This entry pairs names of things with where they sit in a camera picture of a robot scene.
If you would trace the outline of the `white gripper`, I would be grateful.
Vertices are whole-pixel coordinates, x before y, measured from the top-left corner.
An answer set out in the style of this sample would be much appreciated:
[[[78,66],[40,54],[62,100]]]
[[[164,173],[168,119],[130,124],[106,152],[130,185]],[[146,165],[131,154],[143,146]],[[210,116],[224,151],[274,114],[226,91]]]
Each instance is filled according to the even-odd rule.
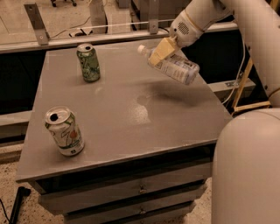
[[[162,60],[175,53],[179,48],[192,45],[203,31],[188,17],[183,10],[171,23],[170,37],[163,38],[152,51],[148,62],[154,67]]]

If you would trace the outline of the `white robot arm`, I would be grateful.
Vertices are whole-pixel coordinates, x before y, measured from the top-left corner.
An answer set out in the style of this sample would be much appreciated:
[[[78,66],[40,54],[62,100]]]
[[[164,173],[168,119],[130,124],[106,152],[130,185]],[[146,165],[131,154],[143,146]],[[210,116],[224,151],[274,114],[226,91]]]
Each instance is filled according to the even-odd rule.
[[[265,0],[191,0],[173,21],[171,45],[152,59],[193,44],[232,15],[270,108],[238,115],[220,133],[213,156],[212,224],[280,224],[280,17]]]

